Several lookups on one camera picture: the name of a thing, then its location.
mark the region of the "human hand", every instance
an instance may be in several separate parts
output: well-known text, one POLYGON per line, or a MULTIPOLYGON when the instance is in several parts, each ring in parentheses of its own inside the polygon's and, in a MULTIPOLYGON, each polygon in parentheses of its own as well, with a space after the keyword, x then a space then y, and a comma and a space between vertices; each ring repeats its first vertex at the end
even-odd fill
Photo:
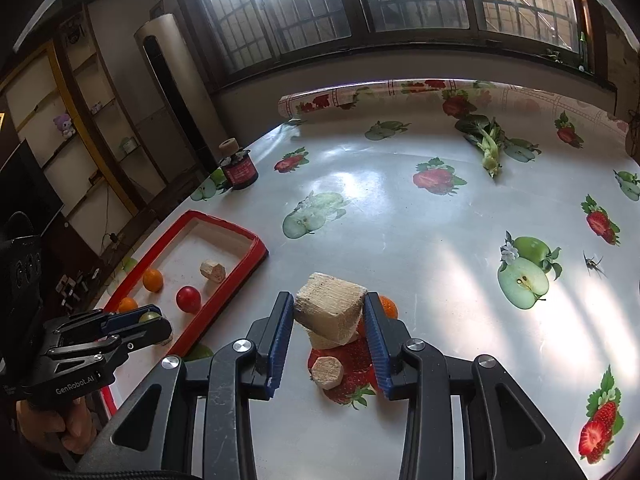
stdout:
POLYGON ((48 442, 46 433, 62 433, 62 445, 72 453, 84 454, 94 442, 97 434, 91 413, 84 397, 75 399, 66 417, 56 412, 39 412, 26 400, 16 402, 20 432, 39 449, 57 452, 48 442))

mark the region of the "wooden shelf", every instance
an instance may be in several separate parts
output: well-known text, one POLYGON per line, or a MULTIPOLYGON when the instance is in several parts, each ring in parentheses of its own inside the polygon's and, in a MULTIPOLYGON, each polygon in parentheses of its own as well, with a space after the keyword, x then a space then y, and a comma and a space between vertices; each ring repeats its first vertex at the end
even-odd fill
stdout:
POLYGON ((33 119, 33 116, 36 114, 36 112, 40 109, 40 107, 46 103, 48 100, 50 100, 51 98, 55 97, 56 95, 58 95, 60 93, 60 91, 57 88, 54 88, 51 92, 49 92, 47 95, 45 95, 42 99, 40 99, 40 101, 38 102, 38 104, 35 105, 35 107, 33 108, 33 110, 31 110, 31 112, 29 112, 27 114, 27 116, 22 120, 22 122, 20 124, 18 124, 15 127, 15 131, 19 132, 21 129, 23 129, 26 124, 33 119))
POLYGON ((62 150, 64 150, 66 148, 66 146, 72 141, 74 140, 76 137, 78 136, 78 132, 74 133, 71 137, 69 137, 68 139, 63 140, 60 145, 55 149, 55 151, 53 152, 53 154, 47 159, 47 161, 42 165, 42 171, 47 169, 47 166, 49 166, 53 160, 60 154, 60 152, 62 150))
POLYGON ((73 70, 74 75, 82 72, 82 70, 87 68, 89 65, 92 65, 93 63, 95 63, 97 59, 98 59, 98 53, 94 52, 73 70))
POLYGON ((80 206, 86 201, 86 199, 89 198, 94 193, 94 191, 98 189, 100 184, 103 184, 104 182, 106 181, 103 176, 100 177, 98 180, 96 180, 95 184, 93 184, 89 189, 86 190, 86 193, 82 196, 82 198, 78 200, 76 205, 71 208, 71 211, 69 211, 65 215, 66 218, 67 219, 71 218, 74 215, 74 213, 76 213, 78 209, 80 209, 80 206))
MULTIPOLYGON (((88 67, 89 65, 93 64, 96 62, 96 60, 98 59, 98 54, 97 52, 94 52, 93 54, 91 54, 87 59, 85 59, 77 68, 74 69, 74 74, 78 74, 79 72, 82 72, 82 70, 84 70, 86 67, 88 67)), ((20 124, 18 124, 15 127, 15 131, 19 132, 21 129, 23 129, 26 124, 33 119, 33 116, 36 114, 36 112, 40 109, 40 107, 47 102, 49 99, 51 99, 52 97, 55 97, 56 95, 58 95, 60 93, 60 90, 58 90, 57 88, 54 88, 51 92, 49 92, 47 95, 45 95, 39 102, 38 104, 35 105, 35 107, 33 108, 33 110, 31 110, 31 112, 29 112, 27 114, 27 116, 22 120, 22 122, 20 124)))
POLYGON ((139 150, 141 148, 140 144, 137 145, 133 150, 131 150, 129 153, 127 153, 127 155, 123 156, 118 163, 121 163, 125 158, 127 158, 129 155, 131 155, 131 153, 135 153, 137 150, 139 150))
POLYGON ((114 102, 116 101, 115 97, 112 97, 111 99, 109 99, 107 102, 105 102, 105 104, 102 105, 102 108, 100 108, 95 114, 92 114, 92 117, 95 117, 96 115, 98 115, 101 111, 103 111, 107 106, 112 105, 114 102))

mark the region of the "metal screw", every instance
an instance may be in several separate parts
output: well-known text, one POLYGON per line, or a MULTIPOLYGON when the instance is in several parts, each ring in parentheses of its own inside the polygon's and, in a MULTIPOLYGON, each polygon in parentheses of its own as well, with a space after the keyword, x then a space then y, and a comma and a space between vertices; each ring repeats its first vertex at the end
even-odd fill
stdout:
POLYGON ((175 355, 169 355, 168 357, 162 359, 162 368, 165 368, 166 370, 171 370, 172 368, 177 367, 177 365, 179 364, 180 359, 175 355))
POLYGON ((491 357, 487 354, 482 354, 478 356, 478 364, 482 368, 493 368, 495 366, 496 360, 494 357, 491 357))
POLYGON ((424 346, 426 343, 422 339, 418 339, 417 337, 412 337, 409 341, 406 342, 406 347, 409 350, 413 350, 414 352, 419 352, 420 350, 424 350, 424 346))
POLYGON ((238 339, 238 341, 234 343, 234 350, 240 353, 247 352, 248 350, 251 350, 252 345, 253 343, 248 339, 238 339))

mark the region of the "purple plush toy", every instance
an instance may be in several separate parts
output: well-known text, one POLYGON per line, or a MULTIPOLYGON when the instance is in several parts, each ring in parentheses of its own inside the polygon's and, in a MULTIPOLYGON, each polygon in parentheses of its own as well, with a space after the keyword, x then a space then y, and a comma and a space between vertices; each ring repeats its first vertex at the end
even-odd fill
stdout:
POLYGON ((55 117, 53 119, 53 123, 56 125, 56 128, 60 130, 65 139, 68 139, 76 132, 69 114, 62 114, 55 117))

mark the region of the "small orange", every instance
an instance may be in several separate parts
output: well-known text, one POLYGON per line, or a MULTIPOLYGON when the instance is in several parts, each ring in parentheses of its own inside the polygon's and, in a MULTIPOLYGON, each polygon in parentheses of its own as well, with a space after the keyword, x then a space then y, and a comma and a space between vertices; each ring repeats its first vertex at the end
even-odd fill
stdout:
POLYGON ((137 308, 138 304, 136 303, 136 300, 127 296, 126 298, 122 298, 122 300, 118 304, 118 313, 124 314, 125 312, 136 310, 137 308))
POLYGON ((142 284, 149 292, 158 292, 164 285, 162 272, 157 269, 147 269, 142 275, 142 284))
POLYGON ((386 296, 380 296, 380 303, 382 303, 382 308, 385 309, 387 317, 390 317, 391 319, 398 319, 398 308, 393 301, 386 296))
MULTIPOLYGON (((386 316, 390 317, 391 319, 398 319, 398 308, 396 307, 396 304, 386 296, 379 296, 379 298, 380 304, 382 305, 386 316)), ((356 332, 361 337, 366 337, 367 335, 364 330, 364 318, 362 316, 360 316, 360 321, 358 322, 356 332)))

